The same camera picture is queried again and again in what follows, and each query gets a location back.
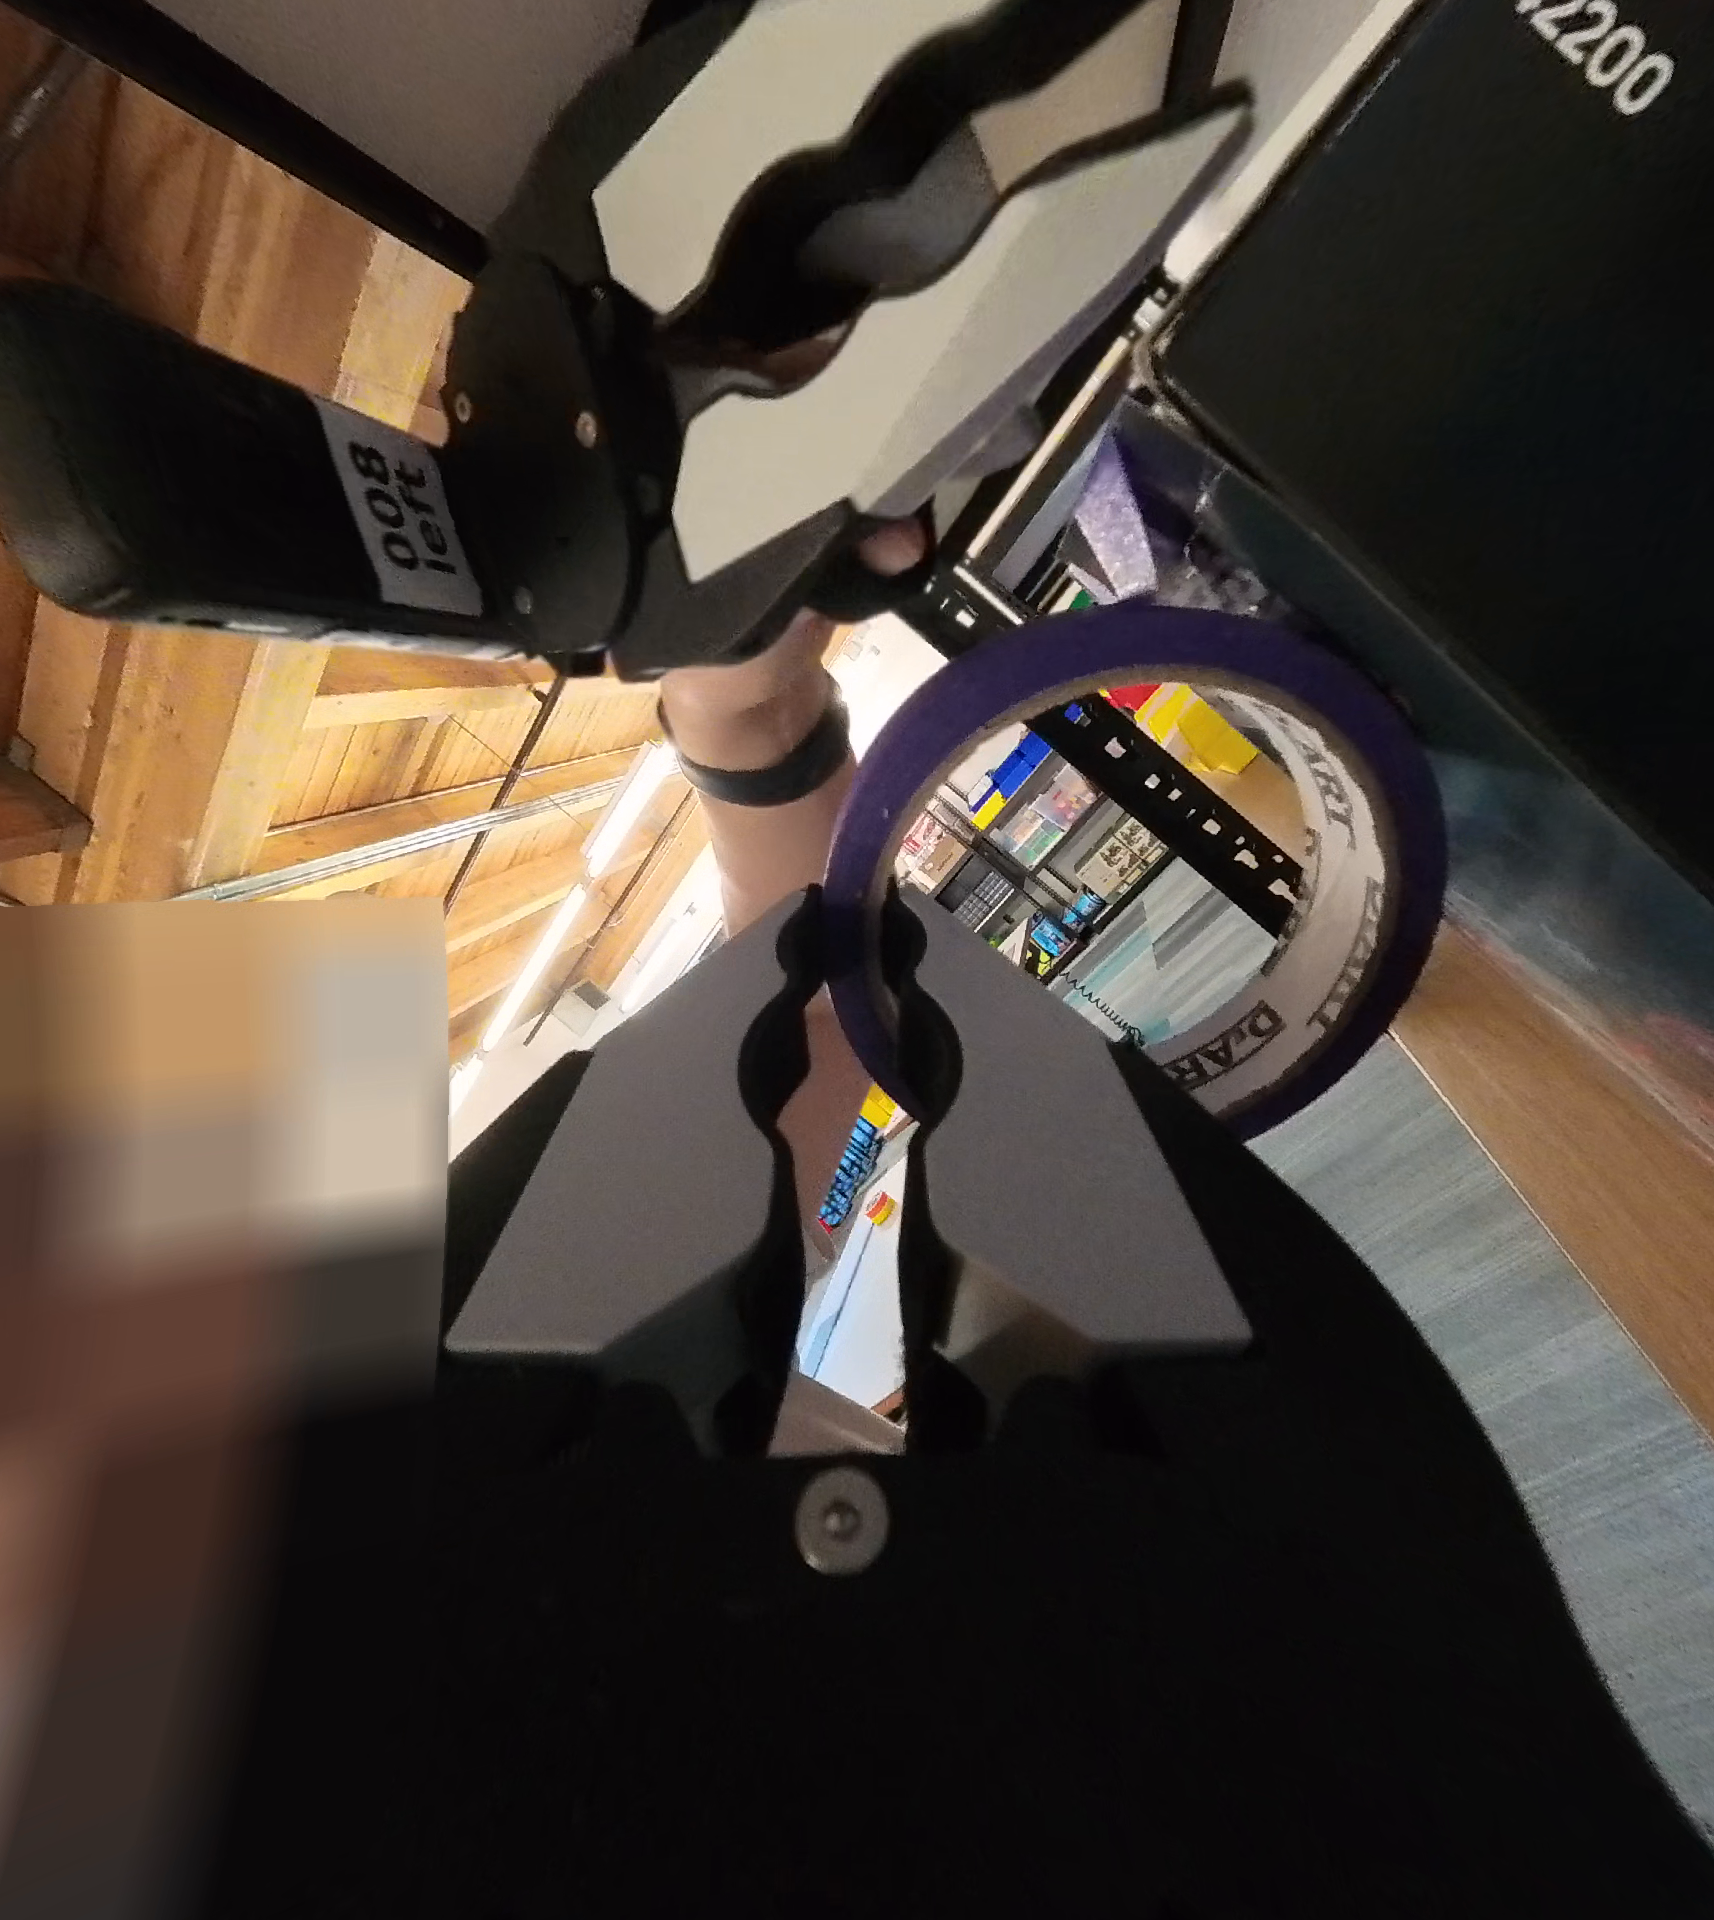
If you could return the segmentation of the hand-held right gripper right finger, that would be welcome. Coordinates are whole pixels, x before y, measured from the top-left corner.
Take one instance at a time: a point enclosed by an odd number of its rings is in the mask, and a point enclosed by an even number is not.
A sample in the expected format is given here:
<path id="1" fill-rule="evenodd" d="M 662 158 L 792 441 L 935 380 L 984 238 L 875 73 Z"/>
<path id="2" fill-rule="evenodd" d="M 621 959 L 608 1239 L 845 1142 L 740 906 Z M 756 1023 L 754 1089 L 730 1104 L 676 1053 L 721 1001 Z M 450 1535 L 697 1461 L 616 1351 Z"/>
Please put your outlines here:
<path id="1" fill-rule="evenodd" d="M 884 908 L 917 1139 L 899 1239 L 908 1448 L 982 1447 L 1033 1384 L 1241 1360 L 1252 1323 L 1131 1056 L 923 900 Z"/>

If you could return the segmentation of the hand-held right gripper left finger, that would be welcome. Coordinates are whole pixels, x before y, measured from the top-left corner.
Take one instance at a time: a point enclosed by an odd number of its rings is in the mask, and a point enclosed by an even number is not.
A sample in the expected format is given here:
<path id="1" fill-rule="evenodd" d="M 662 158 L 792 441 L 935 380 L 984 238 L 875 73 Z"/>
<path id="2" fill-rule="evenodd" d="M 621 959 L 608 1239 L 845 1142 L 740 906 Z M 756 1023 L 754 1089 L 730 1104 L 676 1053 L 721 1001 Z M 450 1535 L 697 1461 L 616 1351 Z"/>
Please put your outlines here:
<path id="1" fill-rule="evenodd" d="M 651 1387 L 701 1452 L 772 1451 L 807 1293 L 781 1120 L 818 992 L 810 884 L 589 1055 L 454 1313 L 452 1366 Z"/>

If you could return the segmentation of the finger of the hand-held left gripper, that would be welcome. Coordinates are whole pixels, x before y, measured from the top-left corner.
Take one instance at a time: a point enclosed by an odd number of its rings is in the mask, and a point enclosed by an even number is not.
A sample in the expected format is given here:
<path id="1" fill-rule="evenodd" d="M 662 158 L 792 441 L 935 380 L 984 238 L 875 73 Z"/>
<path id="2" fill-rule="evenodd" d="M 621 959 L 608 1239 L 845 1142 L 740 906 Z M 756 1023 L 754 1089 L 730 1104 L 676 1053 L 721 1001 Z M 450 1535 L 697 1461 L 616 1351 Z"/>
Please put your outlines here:
<path id="1" fill-rule="evenodd" d="M 1243 80 L 1059 140 L 1007 184 L 946 160 L 1144 5 L 748 5 L 599 100 L 591 306 L 632 334 L 1082 334 L 1250 145 Z"/>
<path id="2" fill-rule="evenodd" d="M 1244 113 L 1207 109 L 1064 153 L 936 278 L 870 301 L 803 384 L 710 403 L 673 507 L 687 576 L 829 511 L 906 517 L 1143 282 L 1243 146 Z"/>

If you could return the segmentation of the purple tape roll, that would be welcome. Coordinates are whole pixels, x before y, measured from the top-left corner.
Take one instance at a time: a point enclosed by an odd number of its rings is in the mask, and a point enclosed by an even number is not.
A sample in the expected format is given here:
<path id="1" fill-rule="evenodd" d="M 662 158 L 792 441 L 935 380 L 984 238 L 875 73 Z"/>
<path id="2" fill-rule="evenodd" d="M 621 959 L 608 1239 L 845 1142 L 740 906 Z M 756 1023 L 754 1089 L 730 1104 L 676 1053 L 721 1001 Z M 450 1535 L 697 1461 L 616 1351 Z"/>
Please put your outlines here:
<path id="1" fill-rule="evenodd" d="M 1127 602 L 1009 630 L 892 713 L 855 768 L 822 876 L 825 984 L 867 1079 L 923 1124 L 944 1104 L 903 1060 L 883 973 L 891 861 L 968 748 L 1102 687 L 1168 678 L 1252 708 L 1315 838 L 1308 896 L 1263 973 L 1208 1021 L 1143 1051 L 1243 1141 L 1303 1115 L 1391 1030 L 1446 908 L 1446 809 L 1420 734 L 1367 675 L 1287 629 Z"/>

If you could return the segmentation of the ceiling light strip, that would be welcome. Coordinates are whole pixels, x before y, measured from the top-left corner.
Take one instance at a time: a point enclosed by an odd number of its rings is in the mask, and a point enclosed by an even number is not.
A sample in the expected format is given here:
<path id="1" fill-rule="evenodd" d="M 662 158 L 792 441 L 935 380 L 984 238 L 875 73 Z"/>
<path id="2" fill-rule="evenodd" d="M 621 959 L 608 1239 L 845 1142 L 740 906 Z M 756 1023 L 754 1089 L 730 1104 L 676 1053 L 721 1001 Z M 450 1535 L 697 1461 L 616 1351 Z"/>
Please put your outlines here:
<path id="1" fill-rule="evenodd" d="M 596 828 L 583 844 L 583 887 L 587 893 L 611 872 L 631 832 L 674 774 L 678 774 L 678 756 L 666 741 L 655 741 L 640 751 L 604 806 Z"/>
<path id="2" fill-rule="evenodd" d="M 583 951 L 592 947 L 604 926 L 606 906 L 594 887 L 575 884 L 541 931 L 534 949 L 525 957 L 482 1029 L 476 1053 L 495 1053 L 509 1035 L 528 1021 L 528 1007 L 575 964 Z"/>

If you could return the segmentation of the storage shelf with colourful goods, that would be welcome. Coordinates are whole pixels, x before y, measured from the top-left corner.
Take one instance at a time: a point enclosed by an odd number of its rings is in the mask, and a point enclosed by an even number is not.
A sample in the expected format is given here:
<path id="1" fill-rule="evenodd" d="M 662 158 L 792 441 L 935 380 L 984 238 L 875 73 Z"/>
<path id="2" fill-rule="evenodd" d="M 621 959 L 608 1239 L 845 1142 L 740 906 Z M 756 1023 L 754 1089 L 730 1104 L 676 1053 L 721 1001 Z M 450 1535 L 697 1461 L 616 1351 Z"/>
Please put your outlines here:
<path id="1" fill-rule="evenodd" d="M 1231 1302 L 1259 1311 L 1267 1330 L 1277 1287 L 1260 1278 L 1269 1256 L 1310 1250 L 1337 1260 L 1337 1236 L 1315 1211 L 1287 1197 L 1285 1181 L 1207 1116 L 1138 1041 L 1172 1039 L 1163 1002 L 1187 1010 L 1195 978 L 1255 989 L 1250 1012 L 1260 1039 L 1272 1036 L 1269 987 L 1257 978 L 1277 936 L 1248 921 L 1149 828 L 1137 828 L 1057 752 L 1025 751 L 1031 778 L 1016 788 L 1020 826 L 1045 826 L 1043 803 L 1064 790 L 1085 799 L 1057 846 L 1085 854 L 1086 876 L 1102 880 L 1100 853 L 1152 853 L 1137 887 L 1110 893 L 1073 888 L 1054 861 L 1028 865 L 1004 828 L 965 837 L 965 806 L 946 785 L 925 814 L 929 837 L 957 849 L 943 887 L 918 893 L 927 861 L 899 861 L 905 908 L 936 933 L 946 917 L 982 953 L 1025 949 L 1046 964 L 1057 987 L 1015 991 L 1019 970 L 976 1008 L 1015 1012 L 1022 1042 L 1045 1042 L 1045 1058 L 1010 1072 L 968 1116 L 957 1106 L 940 1146 L 961 1151 L 957 1170 L 981 1181 L 995 1204 L 1016 1203 L 1015 1250 L 1045 1255 L 1046 1282 L 1109 1289 L 1110 1258 L 1144 1253 L 1161 1278 L 1176 1276 L 1193 1307 L 1191 1260 L 1223 1260 L 1202 1284 L 1210 1315 Z"/>

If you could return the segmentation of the black wristband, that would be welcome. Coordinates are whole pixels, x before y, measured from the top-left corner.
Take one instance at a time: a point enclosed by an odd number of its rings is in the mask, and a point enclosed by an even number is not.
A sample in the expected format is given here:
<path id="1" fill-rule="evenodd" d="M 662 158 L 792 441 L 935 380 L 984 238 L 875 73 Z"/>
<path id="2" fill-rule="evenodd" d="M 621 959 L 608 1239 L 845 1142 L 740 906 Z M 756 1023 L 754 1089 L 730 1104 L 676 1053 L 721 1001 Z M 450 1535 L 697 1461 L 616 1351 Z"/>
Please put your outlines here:
<path id="1" fill-rule="evenodd" d="M 748 770 L 726 770 L 690 759 L 662 704 L 656 706 L 656 720 L 689 786 L 719 804 L 753 811 L 800 804 L 829 788 L 855 760 L 850 714 L 838 690 L 833 690 L 816 722 L 781 760 Z"/>

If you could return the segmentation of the black perforated rack upright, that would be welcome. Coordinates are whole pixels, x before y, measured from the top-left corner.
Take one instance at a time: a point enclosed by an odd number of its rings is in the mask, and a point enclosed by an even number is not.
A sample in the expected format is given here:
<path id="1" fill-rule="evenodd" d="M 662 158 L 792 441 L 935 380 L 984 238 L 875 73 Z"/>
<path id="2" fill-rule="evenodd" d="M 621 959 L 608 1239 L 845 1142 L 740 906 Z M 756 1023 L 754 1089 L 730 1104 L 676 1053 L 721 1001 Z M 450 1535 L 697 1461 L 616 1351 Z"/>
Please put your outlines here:
<path id="1" fill-rule="evenodd" d="M 1026 727 L 1246 921 L 1277 941 L 1285 936 L 1300 910 L 1303 865 L 1133 714 L 1088 690 L 1033 714 Z"/>

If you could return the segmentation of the black box with red label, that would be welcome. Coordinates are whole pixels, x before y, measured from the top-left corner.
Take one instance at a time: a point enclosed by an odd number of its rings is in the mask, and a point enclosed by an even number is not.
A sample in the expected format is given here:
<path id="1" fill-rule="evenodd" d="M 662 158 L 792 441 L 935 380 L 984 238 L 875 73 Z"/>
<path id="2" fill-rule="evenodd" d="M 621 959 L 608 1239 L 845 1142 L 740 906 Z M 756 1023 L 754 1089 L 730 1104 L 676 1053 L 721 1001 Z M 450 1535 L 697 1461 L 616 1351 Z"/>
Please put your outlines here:
<path id="1" fill-rule="evenodd" d="M 1714 3 L 1420 5 L 1161 372 L 1714 904 Z"/>

